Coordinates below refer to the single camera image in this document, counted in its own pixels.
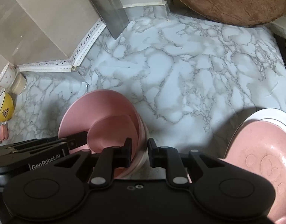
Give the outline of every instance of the marble countertop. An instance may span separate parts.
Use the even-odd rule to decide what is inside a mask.
[[[96,89],[125,95],[158,145],[217,157],[250,114],[261,108],[286,112],[286,71],[265,26],[242,28],[181,15],[131,22],[116,41],[105,29],[78,71],[89,86],[27,74],[4,144],[57,135],[68,107]],[[136,175],[143,176],[145,168]]]

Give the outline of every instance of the yellow bowl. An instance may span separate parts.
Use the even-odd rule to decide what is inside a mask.
[[[11,96],[3,92],[0,95],[0,122],[9,120],[14,112],[14,105]]]

